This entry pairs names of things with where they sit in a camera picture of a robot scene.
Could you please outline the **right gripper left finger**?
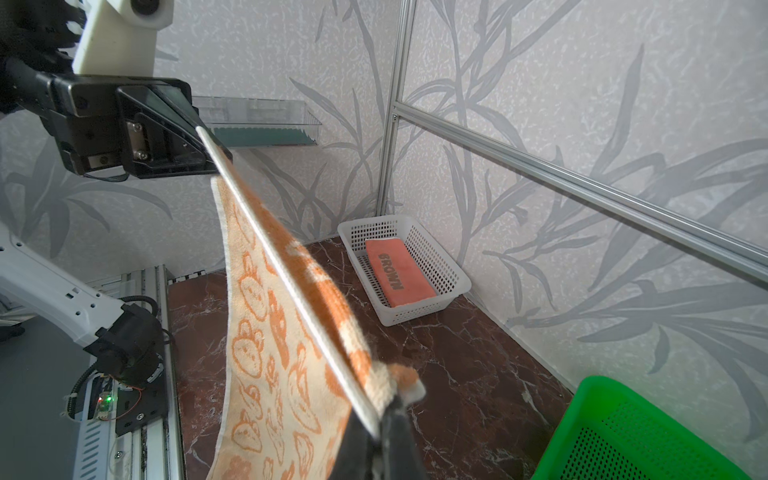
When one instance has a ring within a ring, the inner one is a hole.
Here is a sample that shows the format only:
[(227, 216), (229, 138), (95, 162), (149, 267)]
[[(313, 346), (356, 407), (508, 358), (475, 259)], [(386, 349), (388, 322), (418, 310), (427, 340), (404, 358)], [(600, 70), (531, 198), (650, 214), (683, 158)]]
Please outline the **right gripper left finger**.
[(329, 480), (373, 480), (375, 444), (356, 413), (351, 413), (344, 430)]

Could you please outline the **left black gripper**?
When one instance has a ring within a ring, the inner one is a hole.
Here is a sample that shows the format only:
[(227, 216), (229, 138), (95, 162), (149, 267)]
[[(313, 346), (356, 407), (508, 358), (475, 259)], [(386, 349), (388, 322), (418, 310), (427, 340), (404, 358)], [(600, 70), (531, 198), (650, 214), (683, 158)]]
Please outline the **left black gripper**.
[(6, 58), (1, 103), (37, 115), (65, 169), (82, 177), (114, 168), (139, 179), (215, 174), (199, 128), (216, 153), (233, 159), (192, 105), (190, 86), (177, 79), (56, 74)]

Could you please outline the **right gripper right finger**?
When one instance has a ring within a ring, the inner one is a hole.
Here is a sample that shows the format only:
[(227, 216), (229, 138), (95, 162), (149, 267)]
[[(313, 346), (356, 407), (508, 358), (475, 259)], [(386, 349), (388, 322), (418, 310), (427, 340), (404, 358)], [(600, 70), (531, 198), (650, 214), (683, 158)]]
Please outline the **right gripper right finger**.
[(385, 480), (426, 480), (421, 451), (416, 445), (406, 406), (395, 397), (381, 420), (380, 450)]

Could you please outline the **cream orange patterned towel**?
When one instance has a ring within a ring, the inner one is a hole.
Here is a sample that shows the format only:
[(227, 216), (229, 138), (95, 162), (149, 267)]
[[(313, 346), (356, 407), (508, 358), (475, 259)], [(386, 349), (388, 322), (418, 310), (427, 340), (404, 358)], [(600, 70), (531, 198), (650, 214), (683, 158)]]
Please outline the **cream orange patterned towel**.
[(226, 385), (212, 479), (328, 479), (351, 413), (375, 444), (395, 397), (421, 400), (418, 373), (375, 360), (335, 282), (198, 133), (211, 181), (228, 281)]

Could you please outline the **pink brown bear towel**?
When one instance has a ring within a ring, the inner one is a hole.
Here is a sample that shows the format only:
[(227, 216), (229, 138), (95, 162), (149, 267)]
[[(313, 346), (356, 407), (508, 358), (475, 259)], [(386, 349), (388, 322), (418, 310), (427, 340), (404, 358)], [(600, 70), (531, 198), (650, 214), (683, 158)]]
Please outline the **pink brown bear towel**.
[(436, 292), (398, 238), (365, 242), (374, 276), (391, 307), (400, 307), (436, 297)]

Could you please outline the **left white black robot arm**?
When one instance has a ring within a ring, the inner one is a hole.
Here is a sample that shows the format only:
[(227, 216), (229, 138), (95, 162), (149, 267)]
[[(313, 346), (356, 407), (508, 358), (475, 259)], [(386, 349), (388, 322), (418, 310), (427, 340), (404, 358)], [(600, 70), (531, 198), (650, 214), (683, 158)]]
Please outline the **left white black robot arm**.
[[(155, 179), (214, 174), (198, 133), (206, 128), (188, 83), (172, 78), (81, 76), (1, 64), (1, 105), (36, 114), (64, 168), (81, 177), (120, 167)], [(152, 305), (102, 294), (1, 227), (1, 290), (95, 357), (98, 372), (138, 388), (164, 371), (163, 331)]]

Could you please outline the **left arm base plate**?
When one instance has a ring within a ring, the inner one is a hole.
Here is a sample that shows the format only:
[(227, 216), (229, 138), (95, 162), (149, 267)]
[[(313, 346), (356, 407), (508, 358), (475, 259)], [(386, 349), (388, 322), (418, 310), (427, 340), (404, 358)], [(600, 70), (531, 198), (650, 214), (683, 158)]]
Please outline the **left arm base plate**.
[(118, 384), (112, 419), (116, 436), (121, 437), (164, 418), (169, 410), (166, 387), (166, 371), (163, 367), (147, 386), (134, 388)]

